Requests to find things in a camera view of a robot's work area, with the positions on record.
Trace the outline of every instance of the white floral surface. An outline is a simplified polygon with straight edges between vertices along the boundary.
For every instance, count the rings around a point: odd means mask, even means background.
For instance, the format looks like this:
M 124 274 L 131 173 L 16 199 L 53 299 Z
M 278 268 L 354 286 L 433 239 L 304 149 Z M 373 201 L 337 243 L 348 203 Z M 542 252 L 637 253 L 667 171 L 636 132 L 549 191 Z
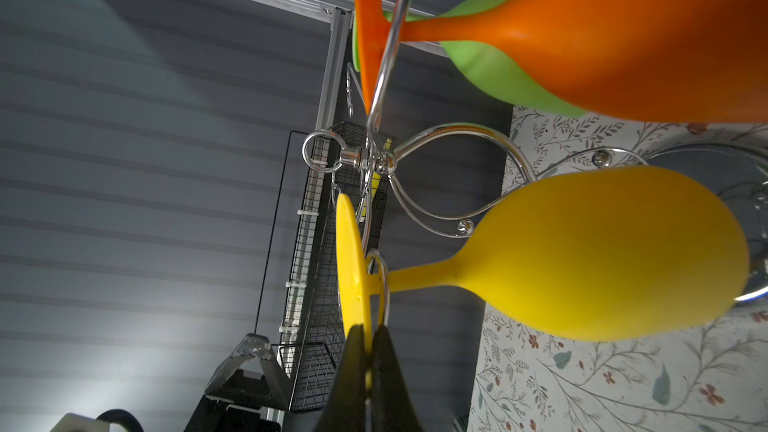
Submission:
M 764 146 L 768 125 L 568 119 L 515 107 L 510 137 L 542 171 L 595 146 L 641 154 L 703 140 Z M 553 173 L 592 167 L 585 156 Z M 504 188 L 518 180 L 508 163 Z M 488 305 L 469 430 L 768 432 L 768 308 L 702 328 L 592 343 L 530 329 Z

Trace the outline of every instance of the black wire basket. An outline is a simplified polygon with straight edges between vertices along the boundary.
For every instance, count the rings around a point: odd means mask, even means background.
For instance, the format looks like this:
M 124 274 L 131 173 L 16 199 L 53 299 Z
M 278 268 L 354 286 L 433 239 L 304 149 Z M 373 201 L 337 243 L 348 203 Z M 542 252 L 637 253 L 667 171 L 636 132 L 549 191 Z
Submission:
M 365 145 L 366 129 L 363 126 L 342 122 L 331 130 L 349 146 Z M 314 157 L 327 157 L 328 163 L 333 164 L 339 153 L 335 141 L 315 140 Z M 289 282 L 295 285 L 295 290 L 289 287 L 280 343 L 276 345 L 283 367 L 293 381 L 291 412 L 311 412 L 325 406 L 346 342 L 336 274 L 336 210 L 332 198 L 340 189 L 350 197 L 352 204 L 357 205 L 361 196 L 360 174 L 343 167 L 335 173 L 337 190 L 333 190 L 331 182 L 331 175 L 322 176 L 310 171 L 304 199 L 305 204 L 316 206 L 316 221 L 314 227 L 311 219 L 302 221 L 306 224 L 302 226 L 300 223 L 296 234 Z M 372 210 L 366 211 L 372 220 L 369 249 L 379 246 L 388 187 L 388 180 L 382 177 Z M 296 312 L 297 305 L 300 305 L 300 312 Z

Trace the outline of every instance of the round metal base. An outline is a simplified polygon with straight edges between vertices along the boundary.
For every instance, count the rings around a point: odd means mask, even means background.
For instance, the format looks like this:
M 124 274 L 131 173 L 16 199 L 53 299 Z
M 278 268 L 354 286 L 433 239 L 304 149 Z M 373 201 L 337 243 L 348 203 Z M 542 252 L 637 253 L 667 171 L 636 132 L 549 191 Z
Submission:
M 648 164 L 693 178 L 728 205 L 744 229 L 751 258 L 735 308 L 768 304 L 768 155 L 732 144 L 688 144 L 658 152 Z

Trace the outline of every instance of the yellow object in basket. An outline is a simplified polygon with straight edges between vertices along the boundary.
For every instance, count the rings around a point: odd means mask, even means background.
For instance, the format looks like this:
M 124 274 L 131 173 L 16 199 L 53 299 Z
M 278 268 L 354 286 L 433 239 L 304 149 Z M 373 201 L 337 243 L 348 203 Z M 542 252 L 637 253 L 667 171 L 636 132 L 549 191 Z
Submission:
M 366 273 L 349 199 L 339 204 L 344 324 L 369 331 L 379 278 Z M 748 271 L 744 232 L 715 194 L 677 172 L 631 166 L 525 186 L 454 257 L 391 272 L 388 282 L 391 292 L 456 285 L 549 334 L 615 341 L 719 317 Z

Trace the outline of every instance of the floral pattern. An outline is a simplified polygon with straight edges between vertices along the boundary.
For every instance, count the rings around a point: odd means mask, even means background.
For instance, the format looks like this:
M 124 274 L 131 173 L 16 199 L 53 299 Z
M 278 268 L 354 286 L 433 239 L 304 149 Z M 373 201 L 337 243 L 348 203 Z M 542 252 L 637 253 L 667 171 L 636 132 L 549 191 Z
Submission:
M 640 154 L 703 140 L 764 146 L 768 124 L 569 119 L 515 107 L 510 137 L 540 172 L 595 146 Z M 616 160 L 627 159 L 617 154 Z M 551 173 L 593 167 L 584 156 Z M 504 187 L 520 180 L 508 162 Z M 488 305 L 469 430 L 768 432 L 766 358 L 768 307 L 701 328 L 591 343 L 533 330 Z

